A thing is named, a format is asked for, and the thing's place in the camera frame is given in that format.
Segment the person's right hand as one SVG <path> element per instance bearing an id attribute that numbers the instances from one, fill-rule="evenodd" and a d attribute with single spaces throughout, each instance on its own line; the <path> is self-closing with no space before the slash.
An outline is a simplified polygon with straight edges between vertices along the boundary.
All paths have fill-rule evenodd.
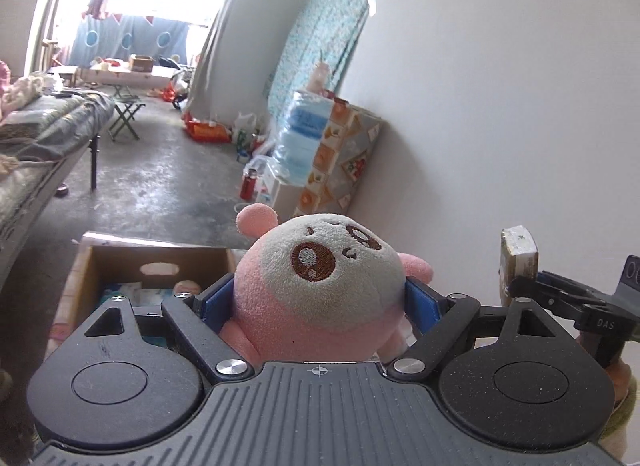
<path id="1" fill-rule="evenodd" d="M 637 403 L 638 382 L 623 359 L 618 359 L 605 371 L 613 382 L 615 404 L 599 444 L 616 460 L 622 460 L 627 451 L 627 427 Z"/>

